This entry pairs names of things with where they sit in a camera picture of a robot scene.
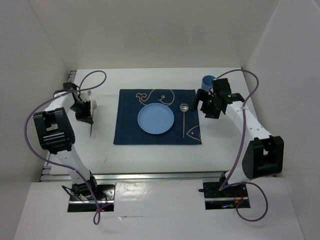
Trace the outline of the light blue plastic cup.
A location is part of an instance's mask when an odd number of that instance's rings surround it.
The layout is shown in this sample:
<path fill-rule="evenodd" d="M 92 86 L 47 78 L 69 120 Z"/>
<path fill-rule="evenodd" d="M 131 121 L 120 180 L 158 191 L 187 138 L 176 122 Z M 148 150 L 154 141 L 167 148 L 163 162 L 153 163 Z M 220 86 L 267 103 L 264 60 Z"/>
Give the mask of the light blue plastic cup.
<path fill-rule="evenodd" d="M 201 80 L 201 89 L 209 92 L 210 89 L 213 87 L 212 82 L 216 79 L 213 75 L 205 75 Z"/>

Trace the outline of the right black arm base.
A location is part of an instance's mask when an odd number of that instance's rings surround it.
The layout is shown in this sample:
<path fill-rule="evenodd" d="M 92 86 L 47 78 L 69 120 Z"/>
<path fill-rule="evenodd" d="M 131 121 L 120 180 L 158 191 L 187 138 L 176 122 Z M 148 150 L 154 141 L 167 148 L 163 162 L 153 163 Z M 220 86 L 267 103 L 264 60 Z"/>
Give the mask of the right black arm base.
<path fill-rule="evenodd" d="M 202 188 L 198 192 L 204 196 L 206 210 L 224 210 L 235 209 L 237 204 L 239 208 L 250 208 L 249 195 L 247 187 L 242 184 L 219 191 L 218 182 L 203 182 Z"/>

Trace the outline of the silver metal fork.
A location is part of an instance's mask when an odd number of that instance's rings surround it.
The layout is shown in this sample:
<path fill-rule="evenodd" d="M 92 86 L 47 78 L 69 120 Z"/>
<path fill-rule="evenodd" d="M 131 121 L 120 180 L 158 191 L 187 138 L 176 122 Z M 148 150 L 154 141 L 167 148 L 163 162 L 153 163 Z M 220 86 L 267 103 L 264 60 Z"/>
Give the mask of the silver metal fork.
<path fill-rule="evenodd" d="M 94 112 L 95 112 L 95 109 L 92 110 L 92 113 L 91 113 L 91 117 L 92 117 L 92 122 L 94 121 Z M 92 123 L 90 125 L 90 133 L 89 133 L 89 137 L 92 138 L 92 134 L 93 134 L 93 126 L 94 126 L 94 123 Z"/>

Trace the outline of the light blue plastic plate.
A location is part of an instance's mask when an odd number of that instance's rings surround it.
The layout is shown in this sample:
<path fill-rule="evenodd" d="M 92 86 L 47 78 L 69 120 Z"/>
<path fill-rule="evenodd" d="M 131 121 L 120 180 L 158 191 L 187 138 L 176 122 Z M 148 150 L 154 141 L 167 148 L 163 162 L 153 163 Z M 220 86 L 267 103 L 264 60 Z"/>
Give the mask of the light blue plastic plate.
<path fill-rule="evenodd" d="M 146 133 L 160 135 L 167 132 L 174 124 L 172 110 L 162 103 L 144 106 L 137 115 L 139 127 Z"/>

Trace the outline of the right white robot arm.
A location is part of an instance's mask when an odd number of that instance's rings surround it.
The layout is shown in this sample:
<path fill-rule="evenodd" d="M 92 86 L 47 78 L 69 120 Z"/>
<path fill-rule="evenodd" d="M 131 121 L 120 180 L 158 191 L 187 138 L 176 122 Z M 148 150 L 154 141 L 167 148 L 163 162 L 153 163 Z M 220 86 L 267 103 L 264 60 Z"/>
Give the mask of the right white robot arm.
<path fill-rule="evenodd" d="M 221 175 L 218 190 L 230 196 L 236 185 L 246 184 L 260 177 L 276 175 L 283 170 L 284 140 L 266 130 L 246 107 L 247 99 L 233 93 L 228 79 L 212 81 L 213 92 L 198 89 L 191 111 L 200 109 L 206 118 L 218 119 L 226 115 L 241 133 L 235 162 L 228 172 Z"/>

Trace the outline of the navy whale placemat cloth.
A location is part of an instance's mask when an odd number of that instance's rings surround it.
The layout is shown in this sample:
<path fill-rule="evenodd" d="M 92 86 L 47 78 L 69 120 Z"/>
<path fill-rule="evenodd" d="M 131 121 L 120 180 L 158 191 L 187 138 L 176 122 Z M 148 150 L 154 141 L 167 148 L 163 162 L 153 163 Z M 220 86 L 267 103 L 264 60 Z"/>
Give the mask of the navy whale placemat cloth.
<path fill-rule="evenodd" d="M 121 89 L 113 143 L 115 145 L 200 145 L 201 131 L 197 111 L 180 110 L 192 106 L 194 89 Z M 150 134 L 138 124 L 139 111 L 148 104 L 168 106 L 174 115 L 173 126 L 162 134 Z"/>

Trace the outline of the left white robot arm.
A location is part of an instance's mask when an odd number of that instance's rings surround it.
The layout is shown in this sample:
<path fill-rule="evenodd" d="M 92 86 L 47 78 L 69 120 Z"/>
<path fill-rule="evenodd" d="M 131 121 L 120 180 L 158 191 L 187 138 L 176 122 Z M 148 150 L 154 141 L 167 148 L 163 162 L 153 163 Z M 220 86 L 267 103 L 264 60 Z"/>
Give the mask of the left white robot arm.
<path fill-rule="evenodd" d="M 68 111 L 75 113 L 79 122 L 93 125 L 92 103 L 86 92 L 77 93 L 78 86 L 72 82 L 63 84 L 62 90 L 54 92 L 50 105 L 44 110 L 33 114 L 33 121 L 42 149 L 55 155 L 67 169 L 72 180 L 72 187 L 66 192 L 77 198 L 93 200 L 99 195 L 99 187 L 91 171 L 81 161 L 74 144 L 76 137 Z"/>

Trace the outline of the silver metal spoon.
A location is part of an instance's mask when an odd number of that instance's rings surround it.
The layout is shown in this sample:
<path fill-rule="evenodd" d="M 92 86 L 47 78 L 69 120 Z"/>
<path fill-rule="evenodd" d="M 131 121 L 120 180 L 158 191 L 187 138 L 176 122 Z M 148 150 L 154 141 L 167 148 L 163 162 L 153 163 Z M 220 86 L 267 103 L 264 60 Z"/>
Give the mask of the silver metal spoon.
<path fill-rule="evenodd" d="M 186 112 L 189 110 L 189 106 L 187 103 L 181 103 L 179 106 L 180 111 L 182 112 L 183 115 L 183 121 L 182 121 L 182 137 L 185 137 L 185 121 L 186 121 Z"/>

